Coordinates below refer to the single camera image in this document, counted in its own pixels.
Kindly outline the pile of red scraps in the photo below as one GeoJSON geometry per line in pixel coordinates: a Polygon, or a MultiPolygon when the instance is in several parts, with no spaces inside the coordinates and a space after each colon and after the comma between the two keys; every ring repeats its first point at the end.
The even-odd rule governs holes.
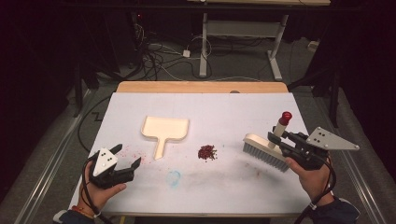
{"type": "Polygon", "coordinates": [[[214,146],[201,146],[198,150],[198,158],[203,160],[215,160],[217,158],[217,151],[214,146]]]}

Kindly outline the cream brush with grey bristles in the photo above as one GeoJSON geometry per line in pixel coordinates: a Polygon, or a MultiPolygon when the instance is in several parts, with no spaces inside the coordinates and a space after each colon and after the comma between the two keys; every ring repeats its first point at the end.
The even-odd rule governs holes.
{"type": "MultiPolygon", "coordinates": [[[[273,130],[273,134],[276,137],[282,136],[283,132],[285,132],[289,125],[291,118],[292,114],[289,111],[282,113],[273,130]]],[[[285,173],[289,169],[289,166],[285,163],[285,158],[282,156],[279,146],[254,133],[246,134],[244,138],[243,151],[256,159],[275,167],[280,172],[285,173]]]]}

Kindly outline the black stand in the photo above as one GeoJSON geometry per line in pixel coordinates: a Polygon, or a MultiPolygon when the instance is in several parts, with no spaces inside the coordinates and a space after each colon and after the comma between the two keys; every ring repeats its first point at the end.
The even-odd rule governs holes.
{"type": "Polygon", "coordinates": [[[85,83],[89,90],[97,90],[99,88],[99,81],[97,79],[96,71],[91,63],[77,62],[74,67],[74,89],[76,109],[74,117],[76,118],[83,107],[83,90],[82,83],[85,83]]]}
{"type": "Polygon", "coordinates": [[[337,123],[337,107],[338,95],[340,87],[340,62],[333,61],[319,68],[318,71],[307,73],[303,78],[291,82],[287,88],[289,91],[300,87],[312,87],[314,97],[329,97],[329,119],[334,128],[338,127],[337,123]]]}

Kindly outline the cream dustpan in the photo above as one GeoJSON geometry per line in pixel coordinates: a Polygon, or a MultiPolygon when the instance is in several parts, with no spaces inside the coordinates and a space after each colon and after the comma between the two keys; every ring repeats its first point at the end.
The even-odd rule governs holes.
{"type": "Polygon", "coordinates": [[[163,157],[165,143],[169,140],[182,140],[187,136],[190,121],[188,119],[169,119],[146,116],[141,133],[147,138],[157,141],[154,160],[163,157]]]}

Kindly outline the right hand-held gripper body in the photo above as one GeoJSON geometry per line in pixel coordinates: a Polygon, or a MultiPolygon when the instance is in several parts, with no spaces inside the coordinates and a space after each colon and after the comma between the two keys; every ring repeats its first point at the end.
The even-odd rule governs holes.
{"type": "Polygon", "coordinates": [[[360,149],[359,145],[321,127],[317,127],[310,135],[293,133],[288,139],[295,146],[282,142],[279,145],[282,155],[294,159],[306,171],[319,170],[327,161],[330,150],[360,149]]]}

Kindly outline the white frame desk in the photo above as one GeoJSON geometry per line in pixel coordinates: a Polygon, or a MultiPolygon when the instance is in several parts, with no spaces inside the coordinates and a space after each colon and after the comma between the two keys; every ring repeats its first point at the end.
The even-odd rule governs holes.
{"type": "MultiPolygon", "coordinates": [[[[241,7],[327,7],[330,0],[189,0],[190,2],[200,2],[202,6],[214,6],[223,4],[226,6],[237,5],[241,7]]],[[[276,54],[280,45],[281,38],[286,29],[289,14],[283,13],[279,21],[258,22],[258,21],[231,21],[210,20],[208,14],[203,14],[203,25],[201,53],[200,53],[200,70],[199,77],[208,77],[209,69],[208,56],[211,53],[212,46],[207,37],[212,36],[237,36],[237,37],[273,37],[275,44],[271,50],[266,52],[268,62],[272,69],[272,74],[276,81],[281,81],[282,76],[276,61],[276,54]]]]}

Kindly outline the person's left hand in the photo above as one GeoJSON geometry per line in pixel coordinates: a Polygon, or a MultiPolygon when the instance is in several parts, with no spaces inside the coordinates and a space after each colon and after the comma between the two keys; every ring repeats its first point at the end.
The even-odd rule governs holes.
{"type": "Polygon", "coordinates": [[[92,162],[89,161],[86,164],[84,177],[79,187],[77,203],[78,210],[88,217],[97,215],[110,198],[127,188],[125,184],[118,184],[110,189],[96,187],[89,179],[91,166],[92,162]]]}

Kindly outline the person's right hand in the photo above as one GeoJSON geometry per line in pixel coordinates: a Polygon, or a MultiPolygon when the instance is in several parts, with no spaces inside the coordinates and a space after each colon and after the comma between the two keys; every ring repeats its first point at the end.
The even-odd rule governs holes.
{"type": "Polygon", "coordinates": [[[302,188],[311,201],[314,201],[325,191],[330,174],[330,169],[326,165],[323,165],[319,170],[306,171],[292,158],[286,158],[285,162],[299,176],[302,188]]]}

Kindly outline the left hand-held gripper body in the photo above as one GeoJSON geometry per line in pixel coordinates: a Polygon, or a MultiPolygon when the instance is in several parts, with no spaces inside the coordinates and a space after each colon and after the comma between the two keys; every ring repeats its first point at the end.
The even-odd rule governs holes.
{"type": "Polygon", "coordinates": [[[128,172],[127,168],[115,169],[118,158],[108,148],[99,149],[89,157],[89,161],[92,162],[89,179],[100,189],[109,189],[118,184],[134,180],[134,171],[128,172]]]}

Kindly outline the metal floor rail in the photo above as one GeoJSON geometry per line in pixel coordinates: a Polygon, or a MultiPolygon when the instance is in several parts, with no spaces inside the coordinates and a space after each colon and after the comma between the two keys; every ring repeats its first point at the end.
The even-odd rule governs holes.
{"type": "Polygon", "coordinates": [[[85,105],[78,107],[74,110],[73,116],[67,121],[67,127],[62,135],[62,139],[51,152],[48,161],[45,163],[43,171],[35,182],[35,186],[13,224],[33,223],[35,214],[37,213],[39,206],[42,204],[50,185],[59,170],[67,152],[68,144],[75,134],[78,125],[81,123],[86,109],[87,106],[85,105]]]}
{"type": "Polygon", "coordinates": [[[332,153],[338,182],[335,194],[361,211],[358,224],[391,224],[394,182],[378,158],[344,94],[338,98],[335,127],[329,118],[328,100],[316,98],[321,124],[345,139],[357,143],[358,151],[332,153]]]}

